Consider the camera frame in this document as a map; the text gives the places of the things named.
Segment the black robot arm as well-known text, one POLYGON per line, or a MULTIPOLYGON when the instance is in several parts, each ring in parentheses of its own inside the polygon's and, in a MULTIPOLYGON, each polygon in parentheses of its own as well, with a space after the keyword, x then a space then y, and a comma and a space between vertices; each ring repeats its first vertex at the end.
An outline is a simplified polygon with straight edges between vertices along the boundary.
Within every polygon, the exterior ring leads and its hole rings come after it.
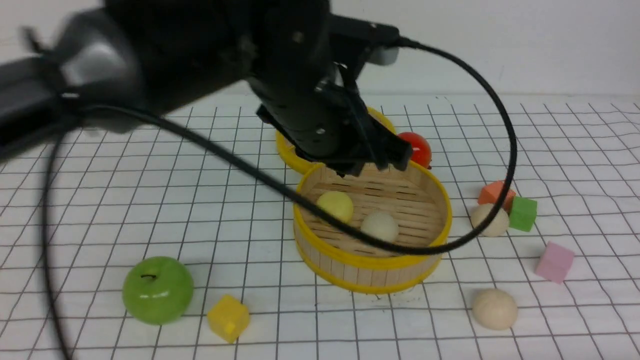
POLYGON ((1 66, 1 156, 53 137, 64 114, 108 105, 158 116, 246 81, 258 118, 298 157, 342 175, 405 170, 411 146, 371 115, 355 80, 396 28, 333 14, 327 0, 106 0, 55 45, 1 66))

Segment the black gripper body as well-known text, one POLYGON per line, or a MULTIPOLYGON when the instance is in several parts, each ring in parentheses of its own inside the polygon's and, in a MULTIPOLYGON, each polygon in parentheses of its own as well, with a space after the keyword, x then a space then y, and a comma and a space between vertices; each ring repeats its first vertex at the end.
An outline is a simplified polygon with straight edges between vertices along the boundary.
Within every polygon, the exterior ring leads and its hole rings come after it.
POLYGON ((336 168, 338 160, 373 163, 373 135, 356 79, 363 65, 333 60, 330 34, 274 34, 266 38, 249 86, 258 116, 276 128, 299 157, 336 168))

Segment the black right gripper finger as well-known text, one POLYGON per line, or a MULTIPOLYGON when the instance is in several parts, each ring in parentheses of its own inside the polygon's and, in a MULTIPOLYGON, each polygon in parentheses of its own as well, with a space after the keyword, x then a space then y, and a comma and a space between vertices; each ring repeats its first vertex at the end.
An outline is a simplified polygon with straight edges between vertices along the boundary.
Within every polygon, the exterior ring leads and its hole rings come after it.
POLYGON ((393 167, 405 171, 413 155, 412 145, 386 127, 376 127, 372 135, 372 156, 381 171, 393 167))

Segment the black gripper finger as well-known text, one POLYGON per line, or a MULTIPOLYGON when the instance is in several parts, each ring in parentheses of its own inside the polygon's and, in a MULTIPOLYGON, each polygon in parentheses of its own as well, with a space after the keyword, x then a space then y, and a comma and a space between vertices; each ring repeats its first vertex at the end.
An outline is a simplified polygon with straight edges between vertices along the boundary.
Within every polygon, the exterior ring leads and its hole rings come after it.
POLYGON ((358 161, 352 159, 341 159, 336 161, 336 173, 340 177, 353 176, 359 177, 366 166, 366 161, 358 161))

